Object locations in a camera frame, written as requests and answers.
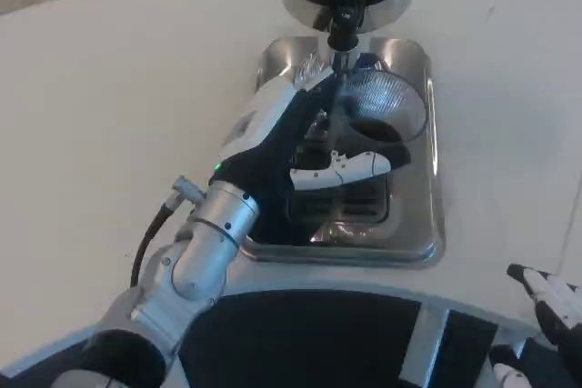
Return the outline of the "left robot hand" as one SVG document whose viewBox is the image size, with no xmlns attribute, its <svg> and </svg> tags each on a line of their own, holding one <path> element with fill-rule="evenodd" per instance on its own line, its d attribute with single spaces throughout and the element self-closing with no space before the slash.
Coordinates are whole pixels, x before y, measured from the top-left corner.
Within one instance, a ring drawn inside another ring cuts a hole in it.
<svg viewBox="0 0 582 388">
<path fill-rule="evenodd" d="M 211 177 L 230 183 L 249 194 L 258 204 L 259 218 L 250 233 L 255 241 L 303 242 L 312 233 L 295 224 L 286 211 L 296 191 L 333 188 L 386 174 L 411 161 L 400 134 L 390 125 L 385 142 L 357 130 L 371 126 L 372 118 L 356 118 L 348 123 L 323 169 L 296 169 L 296 150 L 320 111 L 331 114 L 336 104 L 354 98 L 349 82 L 331 68 L 300 88 L 283 76 L 264 84 L 254 95 L 246 113 L 225 140 L 220 162 Z"/>
</svg>

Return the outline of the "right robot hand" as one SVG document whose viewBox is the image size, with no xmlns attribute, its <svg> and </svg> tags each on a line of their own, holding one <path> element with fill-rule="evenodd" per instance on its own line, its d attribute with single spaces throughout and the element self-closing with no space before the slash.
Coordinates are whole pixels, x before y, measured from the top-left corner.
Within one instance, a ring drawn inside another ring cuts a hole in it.
<svg viewBox="0 0 582 388">
<path fill-rule="evenodd" d="M 522 264 L 510 264 L 507 275 L 521 283 L 534 303 L 543 335 L 557 349 L 564 367 L 581 384 L 581 288 L 562 278 Z M 498 387 L 529 387 L 523 365 L 507 344 L 492 347 L 488 360 Z"/>
</svg>

